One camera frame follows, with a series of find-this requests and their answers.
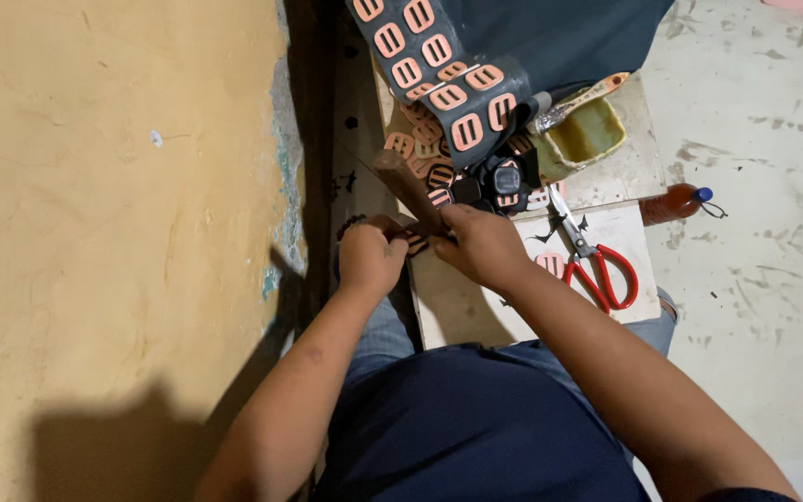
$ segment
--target blue bottle cap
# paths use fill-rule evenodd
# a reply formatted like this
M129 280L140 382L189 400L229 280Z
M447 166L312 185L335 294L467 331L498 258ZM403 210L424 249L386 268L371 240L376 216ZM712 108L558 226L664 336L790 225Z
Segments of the blue bottle cap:
M692 198L700 202L708 202L715 195L711 188L700 188L692 193Z

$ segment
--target red scissors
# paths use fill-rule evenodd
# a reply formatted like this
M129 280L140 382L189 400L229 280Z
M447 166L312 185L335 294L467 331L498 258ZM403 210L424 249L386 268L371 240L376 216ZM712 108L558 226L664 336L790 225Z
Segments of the red scissors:
M578 277L581 278L586 288L591 291L594 299L596 299L598 307L603 309L603 312L606 314L609 313L610 304L615 307L616 310L626 309L631 306L634 300L637 299L637 291L639 291L640 283L637 281L637 272L633 270L630 262L628 262L625 257L622 257L619 253L609 249L607 246L602 244L596 246L588 245L585 237L581 235L578 226L575 225L572 211L569 211L566 201L563 200L563 197L559 194L559 191L554 185L551 185L550 188L553 207L557 210L559 217L562 218L563 228L566 229L566 234L569 235L569 239L572 241L572 245L574 245L574 255L572 261L566 265L566 270L563 272L563 281L571 285L572 274L577 271ZM594 272L599 269L599 282L602 283L602 287L606 292L605 295L600 292L596 282L587 275L587 272L581 266L581 260L588 257L596 258ZM607 258L615 259L622 268L625 269L627 296L623 302L619 302L616 298L615 291L612 291L612 282L609 280L609 271L606 268Z

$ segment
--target paintbrush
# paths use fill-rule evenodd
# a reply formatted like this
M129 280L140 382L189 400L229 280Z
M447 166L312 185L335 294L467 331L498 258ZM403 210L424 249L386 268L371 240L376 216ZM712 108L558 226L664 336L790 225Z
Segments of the paintbrush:
M560 125L568 116L580 108L587 105L594 99L608 96L612 91L616 90L625 83L625 80L630 76L628 72L616 73L609 75L607 78L600 80L591 88L575 97L571 101L565 101L558 105L552 106L547 112L539 114L526 126L528 133L532 136L540 136L541 134Z

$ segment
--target yellow wall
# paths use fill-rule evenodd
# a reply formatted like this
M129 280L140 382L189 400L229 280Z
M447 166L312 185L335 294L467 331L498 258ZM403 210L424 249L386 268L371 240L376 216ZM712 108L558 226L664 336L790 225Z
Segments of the yellow wall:
M184 437L262 335L284 40L273 0L0 0L0 500L61 499L46 417L94 449L153 388L139 437Z

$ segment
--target yellow container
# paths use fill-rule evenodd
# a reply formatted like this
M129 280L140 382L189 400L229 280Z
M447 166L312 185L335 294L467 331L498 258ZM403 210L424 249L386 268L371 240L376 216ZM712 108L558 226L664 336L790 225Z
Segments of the yellow container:
M567 97L574 99L588 87ZM605 97L572 112L559 126L532 138L538 150L538 165L549 181L559 181L616 151L627 133L615 108Z

